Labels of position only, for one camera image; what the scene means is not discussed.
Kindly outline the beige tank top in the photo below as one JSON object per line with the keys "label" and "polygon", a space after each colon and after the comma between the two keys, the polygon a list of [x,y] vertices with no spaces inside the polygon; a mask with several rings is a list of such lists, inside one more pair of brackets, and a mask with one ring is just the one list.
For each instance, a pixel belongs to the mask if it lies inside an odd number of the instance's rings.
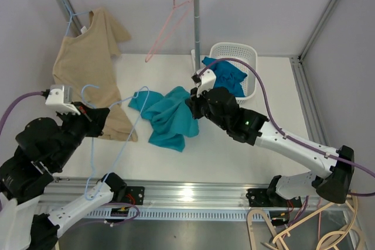
{"label": "beige tank top", "polygon": [[74,101],[80,101],[80,89],[86,84],[119,90],[113,57],[121,55],[119,43],[131,40],[129,31],[107,9],[97,8],[88,15],[87,31],[63,38],[52,71],[56,84],[72,86]]}

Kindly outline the dark blue t shirt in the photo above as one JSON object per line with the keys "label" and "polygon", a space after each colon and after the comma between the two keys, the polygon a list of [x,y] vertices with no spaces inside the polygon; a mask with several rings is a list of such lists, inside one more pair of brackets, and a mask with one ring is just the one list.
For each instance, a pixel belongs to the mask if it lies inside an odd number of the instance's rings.
{"label": "dark blue t shirt", "polygon": [[245,97],[241,83],[247,78],[246,73],[228,61],[220,61],[211,66],[210,69],[216,75],[214,88],[224,87],[237,98]]}

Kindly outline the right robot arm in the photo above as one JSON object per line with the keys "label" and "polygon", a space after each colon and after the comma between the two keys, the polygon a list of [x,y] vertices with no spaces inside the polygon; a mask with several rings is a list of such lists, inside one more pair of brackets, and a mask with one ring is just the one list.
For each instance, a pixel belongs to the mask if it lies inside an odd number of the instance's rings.
{"label": "right robot arm", "polygon": [[336,204],[346,201],[354,172],[351,148],[330,148],[280,133],[269,117],[240,107],[223,87],[200,95],[194,88],[185,103],[194,119],[207,118],[235,141],[277,152],[308,168],[306,173],[272,178],[266,194],[273,206],[284,206],[287,200],[299,196],[318,195]]}

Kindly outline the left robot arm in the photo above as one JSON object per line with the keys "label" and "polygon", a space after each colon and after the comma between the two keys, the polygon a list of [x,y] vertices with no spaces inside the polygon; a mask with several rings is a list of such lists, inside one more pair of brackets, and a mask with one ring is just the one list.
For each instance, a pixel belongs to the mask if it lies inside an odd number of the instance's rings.
{"label": "left robot arm", "polygon": [[60,114],[63,123],[38,118],[16,136],[14,156],[1,166],[1,249],[51,249],[58,239],[88,213],[107,203],[125,200],[127,185],[111,172],[91,190],[50,214],[35,213],[53,174],[86,137],[103,134],[108,108],[89,109],[75,103],[77,114]]}

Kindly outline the teal t shirt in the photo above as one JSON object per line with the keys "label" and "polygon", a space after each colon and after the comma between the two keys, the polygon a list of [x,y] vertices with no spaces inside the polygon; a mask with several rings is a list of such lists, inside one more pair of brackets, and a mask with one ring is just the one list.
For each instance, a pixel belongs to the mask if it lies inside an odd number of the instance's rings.
{"label": "teal t shirt", "polygon": [[165,95],[146,90],[136,93],[128,106],[139,111],[141,118],[151,124],[150,144],[183,152],[185,139],[199,134],[198,121],[193,119],[185,103],[189,97],[189,92],[181,86]]}

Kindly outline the pink wire hanger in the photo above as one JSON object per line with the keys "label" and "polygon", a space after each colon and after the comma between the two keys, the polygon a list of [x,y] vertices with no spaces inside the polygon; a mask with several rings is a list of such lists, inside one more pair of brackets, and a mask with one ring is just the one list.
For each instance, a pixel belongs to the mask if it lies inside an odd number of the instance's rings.
{"label": "pink wire hanger", "polygon": [[154,55],[164,46],[168,39],[173,35],[175,30],[180,26],[182,21],[188,16],[192,10],[193,0],[185,0],[177,3],[177,0],[172,0],[172,10],[167,17],[158,37],[155,39],[152,47],[145,57],[145,62],[149,62]]}

